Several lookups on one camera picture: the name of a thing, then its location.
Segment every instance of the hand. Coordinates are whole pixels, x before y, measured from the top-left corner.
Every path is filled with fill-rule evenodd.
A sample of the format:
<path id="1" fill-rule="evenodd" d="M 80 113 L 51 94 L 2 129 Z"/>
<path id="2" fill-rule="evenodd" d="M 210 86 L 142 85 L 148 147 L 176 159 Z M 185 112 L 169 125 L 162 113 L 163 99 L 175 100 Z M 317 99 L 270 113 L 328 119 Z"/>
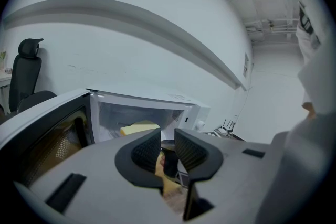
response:
<path id="1" fill-rule="evenodd" d="M 306 109 L 306 110 L 309 111 L 309 114 L 308 114 L 308 116 L 307 116 L 307 119 L 308 119 L 308 120 L 313 120 L 313 119 L 316 118 L 315 109 L 314 109 L 312 103 L 310 103 L 310 102 L 306 102 L 306 103 L 304 103 L 304 104 L 302 105 L 302 107 L 303 107 L 304 109 Z"/>
<path id="2" fill-rule="evenodd" d="M 165 159 L 165 156 L 162 155 L 161 156 L 161 160 L 160 160 L 160 164 L 162 165 L 162 167 L 164 166 L 164 159 Z"/>

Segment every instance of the white ceiling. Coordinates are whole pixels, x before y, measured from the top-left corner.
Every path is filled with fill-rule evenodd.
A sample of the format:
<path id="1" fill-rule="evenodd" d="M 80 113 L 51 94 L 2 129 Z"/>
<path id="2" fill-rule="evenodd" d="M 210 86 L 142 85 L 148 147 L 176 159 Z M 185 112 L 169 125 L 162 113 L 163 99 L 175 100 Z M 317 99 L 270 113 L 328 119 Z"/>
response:
<path id="1" fill-rule="evenodd" d="M 298 0 L 230 0 L 252 42 L 297 43 Z"/>

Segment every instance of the office chair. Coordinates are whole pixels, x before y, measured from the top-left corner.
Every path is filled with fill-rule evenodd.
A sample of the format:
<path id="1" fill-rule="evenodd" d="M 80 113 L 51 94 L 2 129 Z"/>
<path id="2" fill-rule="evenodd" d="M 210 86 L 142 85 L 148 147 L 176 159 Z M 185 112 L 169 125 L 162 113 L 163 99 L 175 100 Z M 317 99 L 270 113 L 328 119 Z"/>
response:
<path id="1" fill-rule="evenodd" d="M 28 38 L 20 43 L 18 48 L 19 54 L 16 56 L 13 64 L 9 90 L 9 109 L 11 113 L 1 118 L 0 124 L 8 121 L 18 113 L 56 96 L 50 91 L 41 91 L 34 94 L 42 64 L 41 58 L 37 57 L 39 43 L 42 40 L 42 38 Z"/>
<path id="2" fill-rule="evenodd" d="M 42 60 L 37 57 L 39 43 L 43 39 L 25 39 L 18 48 L 19 54 L 13 64 L 12 80 L 9 90 L 9 109 L 17 110 L 20 101 L 34 93 Z"/>

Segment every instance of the open microwave door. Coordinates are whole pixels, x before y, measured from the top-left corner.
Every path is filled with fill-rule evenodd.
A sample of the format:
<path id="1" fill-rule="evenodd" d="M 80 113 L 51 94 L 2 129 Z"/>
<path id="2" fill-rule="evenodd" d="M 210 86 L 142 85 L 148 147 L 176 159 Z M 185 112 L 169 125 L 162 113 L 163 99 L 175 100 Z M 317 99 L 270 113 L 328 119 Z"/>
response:
<path id="1" fill-rule="evenodd" d="M 93 144 L 90 91 L 38 104 L 0 125 L 0 149 L 12 179 L 29 187 L 45 172 Z"/>

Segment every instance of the desk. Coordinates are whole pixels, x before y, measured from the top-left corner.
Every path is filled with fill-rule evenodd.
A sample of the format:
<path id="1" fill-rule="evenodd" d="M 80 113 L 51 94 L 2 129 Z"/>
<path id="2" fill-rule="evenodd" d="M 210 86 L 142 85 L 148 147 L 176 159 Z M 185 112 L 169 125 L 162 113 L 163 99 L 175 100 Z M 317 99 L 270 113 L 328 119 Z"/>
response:
<path id="1" fill-rule="evenodd" d="M 11 74 L 6 74 L 3 69 L 0 69 L 0 104 L 3 106 L 6 115 L 9 112 L 9 107 L 8 103 L 5 101 L 4 88 L 10 85 L 11 79 Z"/>

